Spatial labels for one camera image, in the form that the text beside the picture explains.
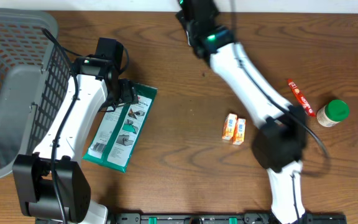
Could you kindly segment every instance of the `white background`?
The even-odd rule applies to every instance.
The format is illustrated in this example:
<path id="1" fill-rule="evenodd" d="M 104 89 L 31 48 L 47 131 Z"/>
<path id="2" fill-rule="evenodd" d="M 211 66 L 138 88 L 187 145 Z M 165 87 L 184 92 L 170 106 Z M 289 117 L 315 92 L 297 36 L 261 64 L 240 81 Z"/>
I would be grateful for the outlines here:
<path id="1" fill-rule="evenodd" d="M 215 0 L 229 11 L 229 0 Z M 236 0 L 239 12 L 358 13 L 358 0 Z M 0 7 L 35 10 L 178 11 L 177 0 L 0 0 Z"/>

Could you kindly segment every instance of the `white bottle with green cap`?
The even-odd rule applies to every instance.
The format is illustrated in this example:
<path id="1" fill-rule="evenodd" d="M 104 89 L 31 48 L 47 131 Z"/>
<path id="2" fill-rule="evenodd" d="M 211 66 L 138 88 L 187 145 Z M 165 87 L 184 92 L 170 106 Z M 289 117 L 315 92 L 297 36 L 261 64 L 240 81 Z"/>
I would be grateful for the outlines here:
<path id="1" fill-rule="evenodd" d="M 349 106 L 345 102 L 332 100 L 317 112 L 317 121 L 324 127 L 332 127 L 345 120 L 349 113 Z"/>

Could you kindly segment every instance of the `small box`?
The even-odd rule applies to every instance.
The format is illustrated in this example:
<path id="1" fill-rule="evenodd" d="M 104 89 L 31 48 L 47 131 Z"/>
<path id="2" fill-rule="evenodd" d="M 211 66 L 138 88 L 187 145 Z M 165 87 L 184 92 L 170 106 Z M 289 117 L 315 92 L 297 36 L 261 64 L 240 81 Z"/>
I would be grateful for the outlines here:
<path id="1" fill-rule="evenodd" d="M 241 145 L 244 142 L 244 136 L 246 135 L 246 119 L 237 119 L 236 128 L 234 129 L 233 144 Z"/>
<path id="2" fill-rule="evenodd" d="M 236 127 L 237 115 L 229 114 L 224 122 L 222 139 L 230 140 Z"/>

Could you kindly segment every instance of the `wooden table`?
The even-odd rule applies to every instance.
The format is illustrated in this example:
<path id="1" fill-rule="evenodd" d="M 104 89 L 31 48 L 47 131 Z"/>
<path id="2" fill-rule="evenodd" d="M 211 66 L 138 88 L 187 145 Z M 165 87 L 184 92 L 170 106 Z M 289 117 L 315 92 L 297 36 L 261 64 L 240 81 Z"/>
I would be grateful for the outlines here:
<path id="1" fill-rule="evenodd" d="M 254 159 L 249 119 L 246 140 L 221 140 L 229 112 L 249 118 L 231 89 L 187 46 L 174 13 L 50 12 L 60 26 L 61 44 L 92 54 L 98 37 L 115 38 L 129 51 L 122 77 L 155 86 L 158 94 L 127 172 L 82 162 L 92 199 L 115 211 L 145 213 L 234 213 L 268 210 L 269 180 Z M 219 20 L 230 26 L 229 14 Z M 328 175 L 302 178 L 304 206 L 312 212 L 344 212 L 358 223 L 358 15 L 239 14 L 238 38 L 255 66 L 284 97 L 292 78 L 313 109 L 333 98 L 351 108 L 343 123 L 309 126 L 332 157 Z M 97 130 L 98 116 L 87 145 Z M 305 170 L 319 170 L 323 158 L 310 138 Z M 22 216 L 12 175 L 0 180 L 0 223 L 33 223 Z"/>

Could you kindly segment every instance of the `green and white package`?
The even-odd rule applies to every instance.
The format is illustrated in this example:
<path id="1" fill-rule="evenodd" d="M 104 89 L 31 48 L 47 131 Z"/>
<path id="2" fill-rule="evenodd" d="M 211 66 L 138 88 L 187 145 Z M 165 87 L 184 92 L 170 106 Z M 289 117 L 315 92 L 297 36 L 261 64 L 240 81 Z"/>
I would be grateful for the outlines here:
<path id="1" fill-rule="evenodd" d="M 157 94 L 157 89 L 150 86 L 135 84 L 135 88 L 139 102 L 104 114 L 84 160 L 121 172 L 126 171 Z"/>

